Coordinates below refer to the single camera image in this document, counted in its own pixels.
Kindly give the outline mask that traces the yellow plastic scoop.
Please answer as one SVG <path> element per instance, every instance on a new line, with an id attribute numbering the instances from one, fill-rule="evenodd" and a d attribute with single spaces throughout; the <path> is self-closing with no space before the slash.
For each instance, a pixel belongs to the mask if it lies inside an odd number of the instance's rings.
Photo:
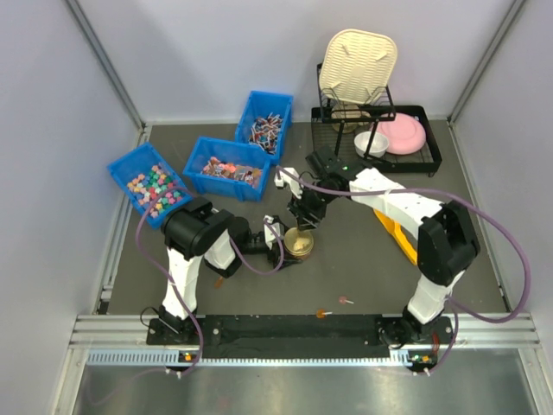
<path id="1" fill-rule="evenodd" d="M 374 209 L 373 212 L 382 224 L 382 226 L 385 228 L 386 232 L 396 241 L 399 248 L 402 250 L 407 259 L 413 265 L 417 265 L 416 249 L 407 239 L 402 227 L 397 222 L 379 212 L 378 210 Z"/>

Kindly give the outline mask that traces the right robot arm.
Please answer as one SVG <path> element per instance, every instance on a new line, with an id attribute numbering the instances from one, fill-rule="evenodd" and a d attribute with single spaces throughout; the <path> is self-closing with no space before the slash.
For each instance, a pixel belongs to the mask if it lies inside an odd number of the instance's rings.
<path id="1" fill-rule="evenodd" d="M 310 153 L 306 160 L 315 176 L 312 183 L 306 183 L 292 168 L 278 168 L 274 178 L 278 188 L 290 188 L 288 210 L 301 230 L 317 228 L 327 205 L 346 197 L 380 212 L 415 237 L 421 277 L 401 318 L 384 327 L 381 338 L 398 346 L 423 339 L 480 252 L 467 209 L 457 201 L 445 203 L 408 192 L 378 169 L 346 162 L 328 147 Z"/>

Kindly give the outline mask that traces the black wire dish rack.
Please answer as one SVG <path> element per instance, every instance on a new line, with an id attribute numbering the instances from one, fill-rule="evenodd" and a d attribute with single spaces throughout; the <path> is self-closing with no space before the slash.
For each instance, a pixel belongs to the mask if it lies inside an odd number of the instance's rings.
<path id="1" fill-rule="evenodd" d="M 421 106 L 395 104 L 388 86 L 362 104 L 340 99 L 331 88 L 317 89 L 319 104 L 311 110 L 315 150 L 329 148 L 344 161 L 383 173 L 433 176 L 441 167 L 442 154 Z"/>

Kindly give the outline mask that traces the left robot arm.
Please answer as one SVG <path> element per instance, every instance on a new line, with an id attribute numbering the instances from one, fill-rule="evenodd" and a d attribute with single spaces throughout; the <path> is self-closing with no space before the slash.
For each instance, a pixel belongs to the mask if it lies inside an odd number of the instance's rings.
<path id="1" fill-rule="evenodd" d="M 169 275 L 158 311 L 163 328 L 175 335 L 188 330 L 187 321 L 197 308 L 201 264 L 226 279 L 243 265 L 245 255 L 264 255 L 276 271 L 299 263 L 284 246 L 288 230 L 280 218 L 266 216 L 263 230 L 254 233 L 246 218 L 216 211 L 205 198 L 194 199 L 169 214 L 162 224 Z"/>

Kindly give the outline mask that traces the gold round lid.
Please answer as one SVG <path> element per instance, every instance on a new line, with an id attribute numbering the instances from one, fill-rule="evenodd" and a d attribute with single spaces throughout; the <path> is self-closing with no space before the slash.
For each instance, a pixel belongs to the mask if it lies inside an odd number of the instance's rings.
<path id="1" fill-rule="evenodd" d="M 315 241 L 310 231 L 299 231 L 297 227 L 290 228 L 284 234 L 284 247 L 289 251 L 313 250 Z"/>

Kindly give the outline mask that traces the clear round container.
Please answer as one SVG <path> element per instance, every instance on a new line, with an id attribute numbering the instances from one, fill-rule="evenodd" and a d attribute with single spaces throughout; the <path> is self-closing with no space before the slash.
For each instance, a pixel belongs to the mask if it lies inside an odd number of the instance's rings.
<path id="1" fill-rule="evenodd" d="M 303 261 L 306 260 L 312 253 L 313 250 L 307 250 L 307 251 L 289 251 L 288 249 L 285 250 L 285 258 L 289 260 L 298 260 Z"/>

